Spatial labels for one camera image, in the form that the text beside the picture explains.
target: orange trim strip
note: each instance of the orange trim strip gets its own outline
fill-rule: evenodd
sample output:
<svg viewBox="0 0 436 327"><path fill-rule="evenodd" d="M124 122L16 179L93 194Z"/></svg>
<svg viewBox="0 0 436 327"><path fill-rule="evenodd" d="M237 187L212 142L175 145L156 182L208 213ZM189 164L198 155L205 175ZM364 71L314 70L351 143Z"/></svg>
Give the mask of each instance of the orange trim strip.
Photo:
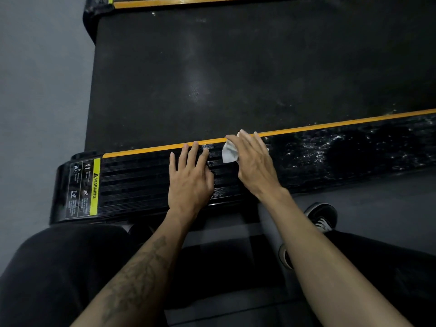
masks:
<svg viewBox="0 0 436 327"><path fill-rule="evenodd" d="M114 2L115 9L156 7L161 5L179 5L204 2L237 1L237 0L141 0Z"/></svg>
<svg viewBox="0 0 436 327"><path fill-rule="evenodd" d="M301 132L301 131L311 131L311 130L314 130L314 129L326 129L326 128L329 128L329 127L338 127L338 126L345 126L345 125L362 124L362 123L372 122L372 121L380 121L380 120L404 118L404 117L411 117L411 116L428 115L428 114L431 114L431 113L436 113L436 109L428 109L428 110L420 110L420 111L412 111L412 112L403 112L403 113L397 113L395 115L384 115L384 116L378 116L378 117L353 119L353 120L345 120L345 121L337 121L337 122L328 123L328 124L319 124L319 125L295 127L293 129L280 129L280 130L277 130L277 131L262 132L262 133L259 133L259 136L273 136L273 135L286 134L286 133L295 133L295 132ZM210 145L210 144L213 144L213 143L220 143L220 142L225 142L225 141L226 141L226 138L218 138L218 139L210 139L210 140L199 141L198 144L200 146L204 146L204 145ZM103 158L119 157L119 156L127 156L127 155L134 155L134 154L143 154L143 153L151 153L153 151L161 151L161 150L179 149L179 148L182 148L183 145L184 145L184 143L177 143L177 144L167 145L167 146L159 146L159 147L142 148L142 149L135 149L135 150L118 151L118 152L115 152L115 153L104 154Z"/></svg>

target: hand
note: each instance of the hand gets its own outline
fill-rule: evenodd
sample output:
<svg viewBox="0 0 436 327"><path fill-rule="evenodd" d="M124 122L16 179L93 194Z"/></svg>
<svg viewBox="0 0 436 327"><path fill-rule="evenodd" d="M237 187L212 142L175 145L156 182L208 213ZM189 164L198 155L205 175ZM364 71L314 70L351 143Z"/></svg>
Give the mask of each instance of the hand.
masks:
<svg viewBox="0 0 436 327"><path fill-rule="evenodd" d="M246 131L239 131L240 136L227 135L239 153L238 178L244 186L260 199L264 193L281 188L275 171L273 160L259 134L254 132L254 137Z"/></svg>
<svg viewBox="0 0 436 327"><path fill-rule="evenodd" d="M209 149L204 148L195 165L198 142L194 142L188 153L187 143L182 148L176 170L176 156L170 154L170 190L168 205L171 210L195 218L214 192L214 175L206 166Z"/></svg>

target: safety instruction sticker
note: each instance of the safety instruction sticker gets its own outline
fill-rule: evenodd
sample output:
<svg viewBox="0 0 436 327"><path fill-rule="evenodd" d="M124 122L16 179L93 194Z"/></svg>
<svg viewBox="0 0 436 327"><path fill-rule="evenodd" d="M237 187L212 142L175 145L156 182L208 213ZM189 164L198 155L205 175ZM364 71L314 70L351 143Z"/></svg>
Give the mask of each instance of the safety instruction sticker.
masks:
<svg viewBox="0 0 436 327"><path fill-rule="evenodd" d="M99 201L100 158L71 163L65 218L95 216Z"/></svg>

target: yellow stripe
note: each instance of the yellow stripe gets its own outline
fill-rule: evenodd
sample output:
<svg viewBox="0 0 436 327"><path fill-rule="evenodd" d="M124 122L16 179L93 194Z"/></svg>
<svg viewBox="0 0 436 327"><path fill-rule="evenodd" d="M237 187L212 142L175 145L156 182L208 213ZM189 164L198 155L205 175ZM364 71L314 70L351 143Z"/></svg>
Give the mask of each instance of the yellow stripe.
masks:
<svg viewBox="0 0 436 327"><path fill-rule="evenodd" d="M92 174L92 189L91 189L91 207L89 215L95 216L97 214L97 207L99 205L99 179L100 179L100 162L101 159L94 159L94 173Z"/></svg>
<svg viewBox="0 0 436 327"><path fill-rule="evenodd" d="M279 129L277 131L268 131L268 132L259 133L259 136L273 136L273 135L286 134L286 133L295 133L295 132L301 132L301 131L311 131L311 130L314 130L314 129L326 129L326 128L329 128L329 127L338 127L338 126L346 126L346 125L353 125L353 124L362 124L362 123L372 122L372 121L380 121L380 120L404 118L404 117L411 117L411 116L428 115L428 114L431 114L431 113L436 113L436 109L428 109L428 110L420 110L420 111L397 113L395 115L384 115L384 116L378 116L378 117L369 117L369 118L362 118L362 119L337 121L337 122L328 123L328 124L319 124L319 125L295 127L293 129ZM225 141L226 141L226 138L218 138L218 139L210 139L210 140L199 141L198 144L200 146L204 146L204 145L210 145L212 143L220 143L220 142L225 142ZM143 154L143 153L151 153L153 151L161 151L161 150L179 149L179 148L182 148L183 145L184 145L184 143L177 143L177 144L167 145L167 146L159 146L159 147L142 148L142 149L135 149L135 150L118 151L118 152L115 152L115 153L104 154L103 158L118 157L118 156L127 156L127 155L134 155L134 154Z"/></svg>
<svg viewBox="0 0 436 327"><path fill-rule="evenodd" d="M114 2L115 9L156 7L160 5L178 5L204 2L237 1L237 0L141 0Z"/></svg>

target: pant leg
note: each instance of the pant leg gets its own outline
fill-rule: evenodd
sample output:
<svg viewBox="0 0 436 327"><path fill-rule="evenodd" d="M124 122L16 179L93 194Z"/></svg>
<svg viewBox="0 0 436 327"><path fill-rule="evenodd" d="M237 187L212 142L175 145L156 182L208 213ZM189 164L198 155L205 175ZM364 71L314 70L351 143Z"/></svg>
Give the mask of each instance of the pant leg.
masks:
<svg viewBox="0 0 436 327"><path fill-rule="evenodd" d="M56 225L32 236L0 277L0 326L69 326L136 250L116 226Z"/></svg>
<svg viewBox="0 0 436 327"><path fill-rule="evenodd" d="M415 327L436 326L436 257L339 231L326 236Z"/></svg>

